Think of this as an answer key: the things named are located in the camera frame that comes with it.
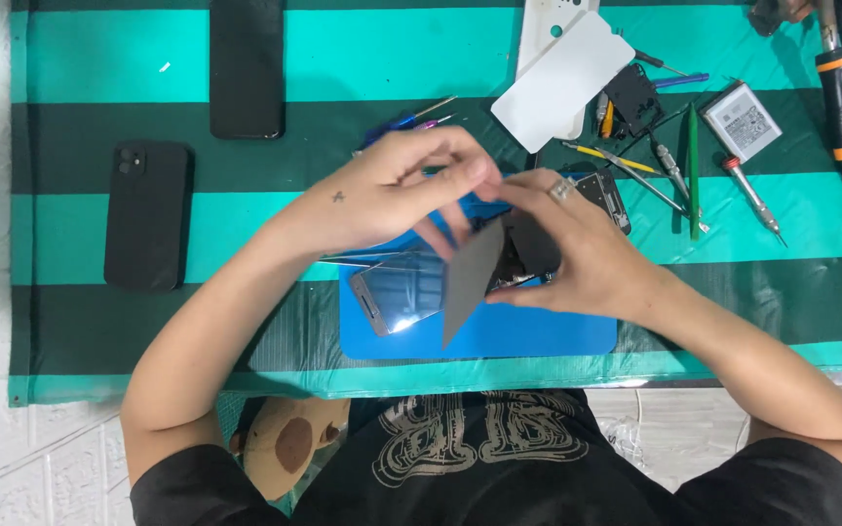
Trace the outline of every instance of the striped tablecloth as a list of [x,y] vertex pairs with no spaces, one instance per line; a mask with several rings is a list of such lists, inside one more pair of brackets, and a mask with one ring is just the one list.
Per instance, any ring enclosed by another ring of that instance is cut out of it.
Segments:
[[[10,402],[121,393],[146,345],[200,284],[263,221],[349,160],[366,129],[403,110],[457,94],[453,123],[504,171],[521,169],[525,152],[488,107],[514,78],[522,4],[287,0],[287,134],[223,141],[209,133],[206,0],[16,0]],[[711,74],[711,82],[665,90],[669,113],[706,101],[729,78],[756,91],[785,135],[744,168],[790,248],[762,228],[717,167],[721,148],[704,125],[700,192],[710,234],[692,243],[686,223],[623,179],[630,237],[708,297],[814,364],[842,371],[842,184],[820,137],[818,34],[798,24],[760,38],[745,13],[724,0],[601,7],[633,46]],[[676,154],[681,121],[657,132]],[[103,281],[111,151],[128,138],[180,140],[196,152],[186,284],[169,294],[131,294]],[[626,157],[657,163],[647,141]],[[553,143],[544,148],[549,168],[588,171],[596,162]],[[655,184],[672,191],[665,179]],[[228,388],[337,397],[709,375],[631,324],[620,324],[618,345],[604,357],[354,361],[341,353],[338,334],[337,270],[316,265],[250,345]]]

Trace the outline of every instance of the blue screwdriver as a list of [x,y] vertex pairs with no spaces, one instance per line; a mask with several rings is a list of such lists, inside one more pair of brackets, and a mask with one ring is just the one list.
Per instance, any ring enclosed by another ring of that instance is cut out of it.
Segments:
[[439,107],[443,106],[444,104],[447,104],[448,102],[454,100],[455,98],[457,98],[457,96],[455,94],[453,94],[453,95],[449,96],[448,98],[442,100],[441,102],[438,102],[434,106],[431,106],[430,108],[427,108],[426,110],[422,110],[421,112],[418,112],[418,113],[412,113],[412,114],[409,114],[409,115],[405,115],[403,117],[399,117],[398,119],[394,119],[392,121],[389,121],[389,122],[385,123],[384,125],[377,126],[377,127],[374,127],[372,129],[368,130],[368,132],[366,132],[366,137],[363,140],[363,144],[362,144],[362,146],[359,147],[359,149],[360,150],[367,149],[373,142],[375,142],[376,140],[379,140],[380,138],[382,138],[383,135],[385,135],[386,133],[388,133],[390,131],[405,130],[405,129],[414,128],[417,124],[418,117],[420,117],[421,115],[424,115],[425,113],[431,113],[431,112],[437,110]]

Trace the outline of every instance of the phone battery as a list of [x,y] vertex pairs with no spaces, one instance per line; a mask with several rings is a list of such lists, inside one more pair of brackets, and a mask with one ring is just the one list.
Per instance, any ring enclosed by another ring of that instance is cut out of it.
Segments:
[[781,128],[742,80],[704,106],[701,116],[727,150],[743,163],[781,136]]

